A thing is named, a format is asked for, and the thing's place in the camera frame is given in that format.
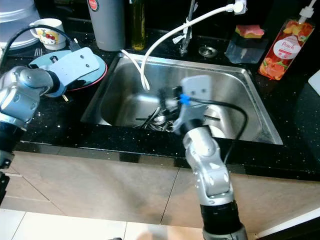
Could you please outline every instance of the sponge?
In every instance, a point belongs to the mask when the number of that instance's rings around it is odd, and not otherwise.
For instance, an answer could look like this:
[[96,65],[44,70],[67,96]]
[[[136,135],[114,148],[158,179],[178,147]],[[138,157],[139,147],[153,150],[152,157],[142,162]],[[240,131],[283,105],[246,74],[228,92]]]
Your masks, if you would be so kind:
[[265,34],[259,25],[237,25],[235,32],[245,39],[260,39]]

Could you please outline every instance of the blue clip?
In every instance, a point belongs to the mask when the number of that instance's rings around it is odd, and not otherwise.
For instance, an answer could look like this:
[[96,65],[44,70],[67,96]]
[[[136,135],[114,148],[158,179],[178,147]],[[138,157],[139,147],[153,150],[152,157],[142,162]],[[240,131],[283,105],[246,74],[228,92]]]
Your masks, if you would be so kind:
[[180,102],[182,104],[185,104],[185,105],[190,105],[190,97],[188,95],[185,95],[185,94],[180,94]]

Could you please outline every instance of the sink basin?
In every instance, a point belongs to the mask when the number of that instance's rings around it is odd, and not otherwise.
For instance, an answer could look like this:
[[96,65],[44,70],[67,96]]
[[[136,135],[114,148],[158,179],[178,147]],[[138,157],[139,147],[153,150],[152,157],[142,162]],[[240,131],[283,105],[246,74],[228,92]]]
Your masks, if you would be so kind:
[[[131,56],[138,63],[143,59],[142,55]],[[119,54],[81,120],[137,128],[160,105],[159,90],[165,93],[166,106],[174,108],[177,102],[173,100],[172,88],[180,86],[185,77],[208,75],[213,86],[210,89],[212,100],[237,105],[247,112],[248,124],[241,140],[283,144],[245,69],[149,57],[145,75],[150,83],[149,92],[144,91],[140,74],[132,62]],[[243,122],[241,113],[217,105],[208,105],[205,116],[204,124],[220,138],[234,139]]]

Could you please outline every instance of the speckled granite countertop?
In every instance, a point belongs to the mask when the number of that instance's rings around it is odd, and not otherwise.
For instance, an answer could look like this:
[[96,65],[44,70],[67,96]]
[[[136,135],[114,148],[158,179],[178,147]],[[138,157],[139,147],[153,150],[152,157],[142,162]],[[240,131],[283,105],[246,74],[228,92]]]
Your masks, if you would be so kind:
[[[110,65],[116,53],[99,50],[92,34],[72,32],[81,46],[90,47]],[[159,31],[150,31],[149,40],[158,38]],[[205,59],[198,54],[199,45],[211,45],[219,50],[217,57]],[[179,47],[171,41],[160,45],[153,56],[183,59],[218,65],[246,68],[252,74],[253,83],[276,127],[283,145],[239,141],[231,152],[227,166],[231,172],[320,181],[320,96],[307,83],[317,69],[298,66],[296,60],[279,81],[270,81],[256,73],[255,64],[232,64],[224,56],[228,41],[194,37],[189,46],[188,56],[179,56]],[[35,48],[40,43],[13,52],[1,72],[16,65],[27,65],[33,59]],[[68,148],[68,155],[78,156],[79,150],[99,152],[99,158],[110,159],[110,153],[120,152],[120,161],[142,162],[145,155],[159,165],[188,168],[181,137],[173,133],[153,132],[141,129],[106,126],[80,122],[81,116],[95,94],[99,83],[67,93],[69,102],[61,97],[42,97],[38,110],[22,137],[17,150],[58,154]],[[232,140],[216,138],[222,157]]]

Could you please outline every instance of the white mug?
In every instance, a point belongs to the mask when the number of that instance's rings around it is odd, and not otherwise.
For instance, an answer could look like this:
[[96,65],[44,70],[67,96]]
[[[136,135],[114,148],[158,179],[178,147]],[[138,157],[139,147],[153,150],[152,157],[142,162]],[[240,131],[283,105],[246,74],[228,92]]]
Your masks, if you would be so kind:
[[[39,25],[39,24],[48,25],[64,32],[62,21],[60,21],[59,19],[43,18],[30,23],[29,26]],[[46,49],[59,50],[59,49],[63,49],[66,46],[66,38],[54,30],[40,27],[40,28],[30,29],[30,32],[35,38],[38,38],[40,42],[43,43]]]

